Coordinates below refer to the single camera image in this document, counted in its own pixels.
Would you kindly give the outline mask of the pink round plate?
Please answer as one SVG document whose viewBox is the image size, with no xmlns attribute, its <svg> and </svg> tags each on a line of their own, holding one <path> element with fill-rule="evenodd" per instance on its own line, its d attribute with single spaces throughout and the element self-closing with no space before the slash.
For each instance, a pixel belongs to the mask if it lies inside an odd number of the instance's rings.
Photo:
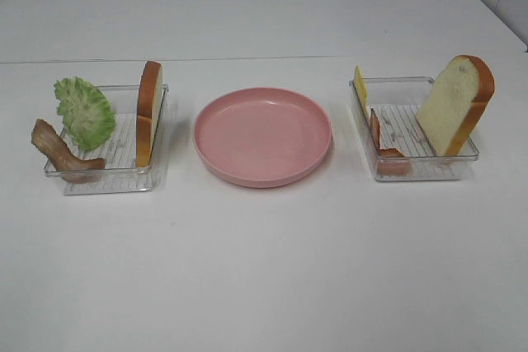
<svg viewBox="0 0 528 352">
<path fill-rule="evenodd" d="M 251 188 L 296 182 L 314 171 L 332 143 L 331 122 L 307 96 L 274 87 L 230 92 L 203 108 L 193 140 L 217 177 Z"/>
</svg>

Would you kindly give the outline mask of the green lettuce leaf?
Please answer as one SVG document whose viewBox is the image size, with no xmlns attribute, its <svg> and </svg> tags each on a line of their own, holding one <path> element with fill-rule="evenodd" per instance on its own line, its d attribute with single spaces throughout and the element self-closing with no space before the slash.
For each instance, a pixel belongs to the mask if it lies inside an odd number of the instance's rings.
<svg viewBox="0 0 528 352">
<path fill-rule="evenodd" d="M 57 114 L 81 151 L 104 144 L 116 128 L 116 116 L 103 92 L 80 77 L 65 77 L 54 84 Z"/>
</svg>

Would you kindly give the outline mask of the left clear plastic tray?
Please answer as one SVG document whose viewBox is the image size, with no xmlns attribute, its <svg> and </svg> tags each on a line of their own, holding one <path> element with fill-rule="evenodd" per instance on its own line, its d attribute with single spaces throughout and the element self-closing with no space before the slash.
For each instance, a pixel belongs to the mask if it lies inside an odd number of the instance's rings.
<svg viewBox="0 0 528 352">
<path fill-rule="evenodd" d="M 101 86 L 101 91 L 115 112 L 116 127 L 102 146 L 83 152 L 75 146 L 63 130 L 60 137 L 71 152 L 81 159 L 103 158 L 102 170 L 57 171 L 51 162 L 44 167 L 46 177 L 54 180 L 64 195 L 99 195 L 150 191 L 165 179 L 169 159 L 169 140 L 177 106 L 169 101 L 169 87 L 162 85 L 162 105 L 153 143 L 150 163 L 136 166 L 136 106 L 137 85 Z"/>
</svg>

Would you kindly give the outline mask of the right clear plastic tray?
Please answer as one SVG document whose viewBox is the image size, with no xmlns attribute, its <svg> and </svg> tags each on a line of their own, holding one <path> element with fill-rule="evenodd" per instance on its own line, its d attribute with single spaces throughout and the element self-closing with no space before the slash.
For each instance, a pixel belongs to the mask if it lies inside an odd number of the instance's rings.
<svg viewBox="0 0 528 352">
<path fill-rule="evenodd" d="M 464 178 L 466 170 L 479 159 L 479 151 L 469 138 L 457 156 L 438 157 L 429 144 L 416 113 L 426 100 L 432 77 L 370 77 L 364 82 L 368 89 L 367 109 L 375 110 L 380 122 L 380 146 L 396 148 L 409 160 L 411 171 L 404 176 L 384 176 L 377 173 L 380 158 L 376 155 L 370 134 L 370 119 L 366 119 L 353 82 L 351 111 L 372 176 L 377 181 L 442 181 Z"/>
</svg>

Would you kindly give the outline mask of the bacon strip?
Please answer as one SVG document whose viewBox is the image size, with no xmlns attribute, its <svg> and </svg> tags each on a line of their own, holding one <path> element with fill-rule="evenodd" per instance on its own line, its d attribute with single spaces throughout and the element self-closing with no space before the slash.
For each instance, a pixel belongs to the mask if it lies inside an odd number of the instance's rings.
<svg viewBox="0 0 528 352">
<path fill-rule="evenodd" d="M 380 122 L 373 108 L 370 109 L 370 134 L 374 140 L 376 155 L 380 158 L 377 173 L 384 176 L 404 176 L 411 171 L 409 160 L 396 148 L 380 146 Z"/>
<path fill-rule="evenodd" d="M 104 158 L 83 160 L 76 157 L 47 121 L 43 119 L 35 121 L 31 132 L 31 143 L 48 158 L 56 171 L 64 173 L 61 176 L 64 181 L 82 184 L 101 179 L 100 173 L 88 175 L 86 171 L 104 169 L 106 160 Z"/>
</svg>

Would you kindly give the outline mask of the bread slice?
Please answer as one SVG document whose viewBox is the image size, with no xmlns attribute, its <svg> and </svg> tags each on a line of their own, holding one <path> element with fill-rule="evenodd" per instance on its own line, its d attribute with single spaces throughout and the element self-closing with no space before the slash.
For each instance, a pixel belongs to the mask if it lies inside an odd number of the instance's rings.
<svg viewBox="0 0 528 352">
<path fill-rule="evenodd" d="M 158 62 L 148 61 L 144 65 L 137 101 L 135 159 L 137 167 L 146 167 L 150 162 L 162 100 L 163 67 Z"/>
<path fill-rule="evenodd" d="M 434 81 L 416 119 L 438 156 L 456 156 L 495 91 L 488 65 L 473 55 L 454 57 Z"/>
</svg>

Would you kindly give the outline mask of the yellow cheese slice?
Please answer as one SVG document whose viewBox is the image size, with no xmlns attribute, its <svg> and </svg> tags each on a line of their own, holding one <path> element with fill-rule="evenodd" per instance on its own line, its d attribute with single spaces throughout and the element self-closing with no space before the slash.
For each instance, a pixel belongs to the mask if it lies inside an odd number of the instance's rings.
<svg viewBox="0 0 528 352">
<path fill-rule="evenodd" d="M 370 118 L 370 111 L 367 109 L 368 89 L 358 66 L 355 67 L 353 85 L 356 89 L 356 93 L 361 104 L 361 109 L 363 110 L 364 116 L 368 120 Z"/>
</svg>

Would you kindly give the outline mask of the clear plastic tray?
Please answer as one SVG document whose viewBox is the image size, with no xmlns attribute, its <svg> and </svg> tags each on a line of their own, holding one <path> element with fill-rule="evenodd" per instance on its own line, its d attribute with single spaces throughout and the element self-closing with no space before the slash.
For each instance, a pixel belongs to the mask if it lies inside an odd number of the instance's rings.
<svg viewBox="0 0 528 352">
<path fill-rule="evenodd" d="M 137 85 L 101 86 L 101 91 L 115 112 L 116 127 L 102 146 L 83 152 L 75 146 L 63 130 L 60 137 L 71 152 L 81 159 L 103 158 L 102 170 L 57 171 L 51 162 L 44 167 L 46 177 L 54 180 L 64 195 L 99 195 L 150 191 L 165 179 L 169 159 L 169 140 L 177 106 L 169 101 L 169 87 L 162 85 L 162 105 L 153 143 L 150 163 L 136 166 L 136 106 Z"/>
<path fill-rule="evenodd" d="M 364 82 L 368 89 L 367 109 L 375 110 L 380 122 L 380 146 L 396 148 L 409 160 L 411 171 L 404 176 L 384 176 L 377 173 L 380 158 L 376 155 L 370 134 L 370 119 L 366 119 L 353 82 L 351 111 L 372 176 L 377 181 L 442 181 L 464 178 L 466 170 L 479 159 L 479 151 L 469 138 L 457 156 L 438 157 L 429 144 L 416 113 L 426 100 L 432 77 L 370 77 Z"/>
</svg>

